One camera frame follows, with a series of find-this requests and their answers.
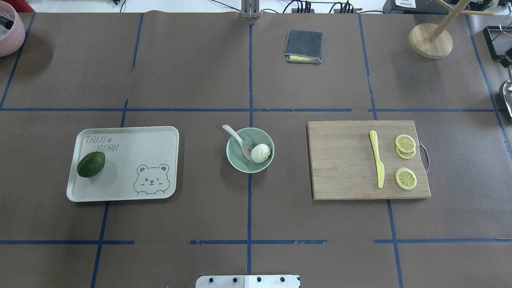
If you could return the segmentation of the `white ceramic spoon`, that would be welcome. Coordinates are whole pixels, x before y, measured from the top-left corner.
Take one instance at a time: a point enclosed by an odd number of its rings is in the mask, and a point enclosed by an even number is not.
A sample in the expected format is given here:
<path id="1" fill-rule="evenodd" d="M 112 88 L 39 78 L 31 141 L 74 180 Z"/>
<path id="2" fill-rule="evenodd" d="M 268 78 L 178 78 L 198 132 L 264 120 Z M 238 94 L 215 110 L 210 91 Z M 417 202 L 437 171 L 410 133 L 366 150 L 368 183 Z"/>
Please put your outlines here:
<path id="1" fill-rule="evenodd" d="M 252 158 L 252 151 L 254 149 L 254 146 L 253 147 L 250 147 L 248 146 L 248 144 L 238 135 L 238 133 L 236 133 L 235 130 L 233 130 L 229 125 L 227 124 L 224 124 L 222 126 L 222 128 L 232 137 L 236 140 L 236 142 L 238 142 L 238 145 L 240 146 L 241 150 L 242 150 L 242 153 L 243 155 L 245 156 L 245 158 L 251 162 L 251 163 L 257 163 L 255 160 L 253 160 Z"/>

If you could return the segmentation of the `light green bowl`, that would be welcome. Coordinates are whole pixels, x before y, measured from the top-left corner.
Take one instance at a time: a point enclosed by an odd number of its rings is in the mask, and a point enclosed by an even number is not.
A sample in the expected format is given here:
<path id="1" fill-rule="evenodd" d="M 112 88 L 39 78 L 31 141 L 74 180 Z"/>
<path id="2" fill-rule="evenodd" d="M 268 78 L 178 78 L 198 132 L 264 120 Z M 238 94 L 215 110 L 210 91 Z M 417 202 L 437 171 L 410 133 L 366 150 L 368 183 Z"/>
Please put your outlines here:
<path id="1" fill-rule="evenodd" d="M 240 129 L 236 133 L 250 148 L 254 148 L 258 144 L 266 144 L 270 148 L 270 155 L 264 162 L 252 163 L 245 157 L 237 140 L 230 137 L 226 145 L 226 155 L 232 166 L 245 173 L 261 172 L 267 168 L 274 160 L 275 152 L 274 142 L 270 135 L 261 129 L 251 127 Z"/>

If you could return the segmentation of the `pink bowl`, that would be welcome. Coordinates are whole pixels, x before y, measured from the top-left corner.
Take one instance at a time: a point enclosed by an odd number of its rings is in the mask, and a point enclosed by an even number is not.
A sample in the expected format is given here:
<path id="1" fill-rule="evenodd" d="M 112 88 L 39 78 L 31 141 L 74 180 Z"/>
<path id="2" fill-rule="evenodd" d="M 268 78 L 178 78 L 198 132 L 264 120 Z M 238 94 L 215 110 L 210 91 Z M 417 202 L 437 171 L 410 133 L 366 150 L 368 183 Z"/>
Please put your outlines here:
<path id="1" fill-rule="evenodd" d="M 0 2 L 0 56 L 17 51 L 24 42 L 26 29 L 20 15 L 7 2 Z"/>

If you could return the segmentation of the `grey folded cloth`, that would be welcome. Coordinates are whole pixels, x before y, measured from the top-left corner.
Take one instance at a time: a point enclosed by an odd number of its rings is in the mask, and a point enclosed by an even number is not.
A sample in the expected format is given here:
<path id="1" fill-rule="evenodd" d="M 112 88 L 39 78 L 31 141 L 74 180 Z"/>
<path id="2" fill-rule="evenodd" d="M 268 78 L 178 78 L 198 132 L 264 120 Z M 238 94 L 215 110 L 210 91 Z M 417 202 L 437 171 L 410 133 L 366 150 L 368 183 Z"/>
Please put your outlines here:
<path id="1" fill-rule="evenodd" d="M 322 63 L 323 33 L 289 30 L 284 47 L 287 62 L 292 63 Z"/>

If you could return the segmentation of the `wooden cutting board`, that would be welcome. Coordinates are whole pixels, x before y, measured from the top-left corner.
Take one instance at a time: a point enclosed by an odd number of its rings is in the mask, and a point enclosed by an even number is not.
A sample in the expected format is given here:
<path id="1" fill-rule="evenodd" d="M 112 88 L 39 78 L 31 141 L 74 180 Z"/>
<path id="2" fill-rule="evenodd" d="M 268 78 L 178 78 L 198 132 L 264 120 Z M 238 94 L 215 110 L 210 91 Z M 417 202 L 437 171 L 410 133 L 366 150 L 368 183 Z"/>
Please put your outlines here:
<path id="1" fill-rule="evenodd" d="M 378 188 L 369 132 L 378 135 L 380 159 L 385 166 L 383 188 Z M 412 159 L 400 158 L 395 139 L 407 134 L 418 141 L 412 120 L 347 120 L 308 122 L 308 148 L 315 200 L 424 199 L 430 188 L 420 149 Z M 406 167 L 417 178 L 411 190 L 400 188 L 395 171 Z"/>

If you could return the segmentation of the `white bear tray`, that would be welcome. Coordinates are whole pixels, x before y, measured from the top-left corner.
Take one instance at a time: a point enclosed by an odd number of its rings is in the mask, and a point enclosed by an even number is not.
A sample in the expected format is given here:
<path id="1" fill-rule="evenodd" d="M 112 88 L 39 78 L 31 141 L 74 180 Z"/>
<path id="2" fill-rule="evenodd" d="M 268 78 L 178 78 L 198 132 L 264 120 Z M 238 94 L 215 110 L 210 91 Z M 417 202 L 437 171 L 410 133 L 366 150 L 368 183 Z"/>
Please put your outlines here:
<path id="1" fill-rule="evenodd" d="M 168 198 L 176 191 L 178 149 L 173 126 L 85 129 L 76 137 L 66 195 L 75 202 Z M 104 168 L 79 176 L 78 163 L 95 151 L 105 154 Z"/>

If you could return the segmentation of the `yellow plastic knife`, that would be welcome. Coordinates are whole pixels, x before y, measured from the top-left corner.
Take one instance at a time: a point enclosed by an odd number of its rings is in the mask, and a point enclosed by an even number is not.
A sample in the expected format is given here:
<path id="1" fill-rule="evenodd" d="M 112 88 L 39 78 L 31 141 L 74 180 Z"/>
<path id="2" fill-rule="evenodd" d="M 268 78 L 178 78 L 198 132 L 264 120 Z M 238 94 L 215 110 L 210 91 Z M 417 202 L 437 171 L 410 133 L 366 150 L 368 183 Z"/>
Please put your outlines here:
<path id="1" fill-rule="evenodd" d="M 376 165 L 377 186 L 378 188 L 383 188 L 386 172 L 384 163 L 380 159 L 378 134 L 375 130 L 371 130 L 369 132 L 369 139 L 372 146 L 374 161 Z"/>

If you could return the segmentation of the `lemon slice upper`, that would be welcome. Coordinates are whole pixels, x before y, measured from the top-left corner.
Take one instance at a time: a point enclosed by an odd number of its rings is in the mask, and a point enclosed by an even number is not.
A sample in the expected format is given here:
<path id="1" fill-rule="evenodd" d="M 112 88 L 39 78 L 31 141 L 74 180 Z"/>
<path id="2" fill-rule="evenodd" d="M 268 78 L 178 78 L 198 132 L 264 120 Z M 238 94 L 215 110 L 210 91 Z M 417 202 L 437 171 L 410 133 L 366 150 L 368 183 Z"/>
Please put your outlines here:
<path id="1" fill-rule="evenodd" d="M 416 142 L 413 137 L 401 134 L 395 139 L 396 148 L 402 153 L 412 153 L 416 150 Z"/>

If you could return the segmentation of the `lemon slice under stack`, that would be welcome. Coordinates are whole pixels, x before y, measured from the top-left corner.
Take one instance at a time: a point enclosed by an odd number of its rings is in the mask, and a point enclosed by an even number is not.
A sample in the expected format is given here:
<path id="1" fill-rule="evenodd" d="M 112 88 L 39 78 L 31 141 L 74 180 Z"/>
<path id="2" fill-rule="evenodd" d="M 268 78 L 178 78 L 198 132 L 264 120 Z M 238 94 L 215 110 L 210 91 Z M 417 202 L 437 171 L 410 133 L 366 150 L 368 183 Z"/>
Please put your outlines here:
<path id="1" fill-rule="evenodd" d="M 395 150 L 397 155 L 403 159 L 412 159 L 416 155 L 416 150 L 413 150 L 412 152 L 402 152 L 398 148 L 396 148 Z"/>

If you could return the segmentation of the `lemon slice lower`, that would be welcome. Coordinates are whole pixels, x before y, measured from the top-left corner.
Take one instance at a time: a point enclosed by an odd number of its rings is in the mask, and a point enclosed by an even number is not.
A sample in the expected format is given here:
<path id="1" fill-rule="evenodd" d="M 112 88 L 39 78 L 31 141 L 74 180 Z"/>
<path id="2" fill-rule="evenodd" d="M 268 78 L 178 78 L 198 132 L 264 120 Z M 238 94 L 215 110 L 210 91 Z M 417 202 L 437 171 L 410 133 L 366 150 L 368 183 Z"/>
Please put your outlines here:
<path id="1" fill-rule="evenodd" d="M 411 190 L 417 185 L 416 175 L 409 168 L 398 168 L 395 171 L 394 177 L 397 185 L 404 190 Z"/>

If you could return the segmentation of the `green avocado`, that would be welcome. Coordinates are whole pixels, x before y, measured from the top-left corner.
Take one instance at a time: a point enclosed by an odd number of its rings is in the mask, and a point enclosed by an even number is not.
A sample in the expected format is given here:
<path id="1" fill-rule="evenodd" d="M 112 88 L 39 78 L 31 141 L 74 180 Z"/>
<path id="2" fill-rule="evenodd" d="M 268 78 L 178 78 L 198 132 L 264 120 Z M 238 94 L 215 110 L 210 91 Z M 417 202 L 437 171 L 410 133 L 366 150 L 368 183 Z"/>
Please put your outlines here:
<path id="1" fill-rule="evenodd" d="M 97 175 L 106 162 L 104 152 L 91 152 L 85 155 L 77 165 L 77 173 L 83 178 L 92 178 Z"/>

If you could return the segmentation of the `wooden mug tree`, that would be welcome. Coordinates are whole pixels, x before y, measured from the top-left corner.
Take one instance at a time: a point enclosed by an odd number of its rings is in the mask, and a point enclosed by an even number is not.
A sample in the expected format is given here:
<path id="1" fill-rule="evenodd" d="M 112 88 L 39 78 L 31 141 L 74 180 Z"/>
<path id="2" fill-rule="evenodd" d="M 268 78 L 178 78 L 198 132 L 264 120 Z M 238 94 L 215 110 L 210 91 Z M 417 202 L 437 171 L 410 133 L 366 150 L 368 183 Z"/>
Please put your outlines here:
<path id="1" fill-rule="evenodd" d="M 465 7 L 470 0 L 460 0 L 455 6 L 451 6 L 444 0 L 436 1 L 442 7 L 448 9 L 441 24 L 425 22 L 415 26 L 408 35 L 412 48 L 421 56 L 438 60 L 446 57 L 453 49 L 453 39 L 446 28 L 455 20 L 459 14 L 493 15 L 492 12 L 467 11 Z"/>

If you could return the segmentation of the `metal scoop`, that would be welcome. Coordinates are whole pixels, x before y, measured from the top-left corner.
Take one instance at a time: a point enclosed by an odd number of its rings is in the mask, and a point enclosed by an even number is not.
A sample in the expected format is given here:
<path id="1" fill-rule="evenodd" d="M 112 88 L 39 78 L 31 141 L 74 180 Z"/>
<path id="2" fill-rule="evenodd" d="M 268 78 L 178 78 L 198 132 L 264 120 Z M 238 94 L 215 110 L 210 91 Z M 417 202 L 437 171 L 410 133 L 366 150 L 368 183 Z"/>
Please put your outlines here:
<path id="1" fill-rule="evenodd" d="M 506 110 L 510 118 L 512 118 L 512 65 L 507 67 L 508 80 L 505 80 L 500 86 L 500 96 L 504 101 Z"/>

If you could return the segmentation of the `black glass rack tray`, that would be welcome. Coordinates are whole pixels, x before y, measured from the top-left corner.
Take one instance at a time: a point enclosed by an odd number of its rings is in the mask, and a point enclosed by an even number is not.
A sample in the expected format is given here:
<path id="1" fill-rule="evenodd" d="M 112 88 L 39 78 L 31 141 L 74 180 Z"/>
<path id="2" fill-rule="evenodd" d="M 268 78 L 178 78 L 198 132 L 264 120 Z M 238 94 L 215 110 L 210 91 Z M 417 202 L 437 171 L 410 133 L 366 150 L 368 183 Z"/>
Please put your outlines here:
<path id="1" fill-rule="evenodd" d="M 505 57 L 512 46 L 511 28 L 502 30 L 499 26 L 486 26 L 482 32 L 492 60 Z"/>

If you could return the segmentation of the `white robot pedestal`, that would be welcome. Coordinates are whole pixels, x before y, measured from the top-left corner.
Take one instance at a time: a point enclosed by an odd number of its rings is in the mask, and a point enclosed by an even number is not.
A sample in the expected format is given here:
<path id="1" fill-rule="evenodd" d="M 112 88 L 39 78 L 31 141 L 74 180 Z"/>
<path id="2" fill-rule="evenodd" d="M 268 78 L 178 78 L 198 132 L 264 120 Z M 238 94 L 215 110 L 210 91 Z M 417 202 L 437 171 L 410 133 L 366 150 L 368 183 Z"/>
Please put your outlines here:
<path id="1" fill-rule="evenodd" d="M 271 275 L 213 275 L 200 276 L 196 288 L 300 288 L 300 276 Z"/>

